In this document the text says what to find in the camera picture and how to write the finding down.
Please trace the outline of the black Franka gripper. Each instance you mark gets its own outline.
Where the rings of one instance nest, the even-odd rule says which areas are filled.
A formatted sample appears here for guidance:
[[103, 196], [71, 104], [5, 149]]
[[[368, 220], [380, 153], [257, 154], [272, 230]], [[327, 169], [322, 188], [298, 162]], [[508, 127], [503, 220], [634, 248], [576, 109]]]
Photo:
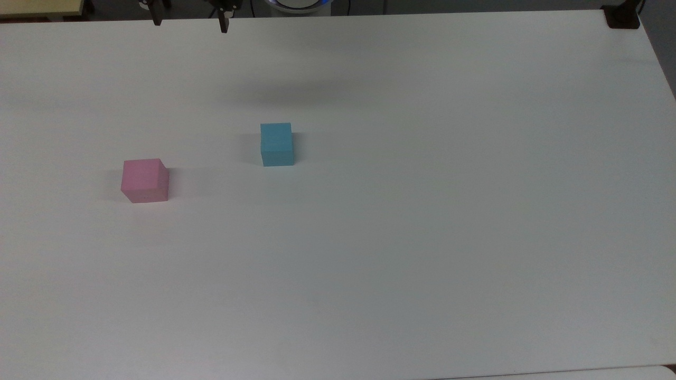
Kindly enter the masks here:
[[[209, 0], [209, 3], [218, 9], [218, 22], [222, 33], [229, 31], [229, 12], [241, 9], [239, 0]], [[163, 20], [163, 5], [161, 1], [151, 1], [151, 17], [155, 26], [159, 26]]]

